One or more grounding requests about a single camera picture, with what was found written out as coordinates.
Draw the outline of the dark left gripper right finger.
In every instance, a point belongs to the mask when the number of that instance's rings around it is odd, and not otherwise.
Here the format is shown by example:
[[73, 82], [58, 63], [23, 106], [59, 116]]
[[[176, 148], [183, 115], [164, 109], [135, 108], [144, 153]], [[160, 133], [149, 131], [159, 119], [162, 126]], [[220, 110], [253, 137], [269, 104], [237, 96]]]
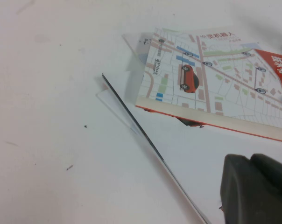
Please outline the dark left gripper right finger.
[[250, 161], [261, 174], [259, 223], [282, 224], [282, 163], [264, 154], [253, 154]]

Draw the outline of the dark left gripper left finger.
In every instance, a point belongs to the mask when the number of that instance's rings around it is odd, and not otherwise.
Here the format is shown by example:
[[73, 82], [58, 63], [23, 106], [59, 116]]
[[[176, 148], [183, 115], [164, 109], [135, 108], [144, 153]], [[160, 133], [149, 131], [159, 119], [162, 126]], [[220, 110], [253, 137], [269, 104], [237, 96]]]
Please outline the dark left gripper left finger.
[[244, 156], [225, 156], [220, 196], [226, 224], [254, 224], [260, 218], [256, 204], [258, 170]]

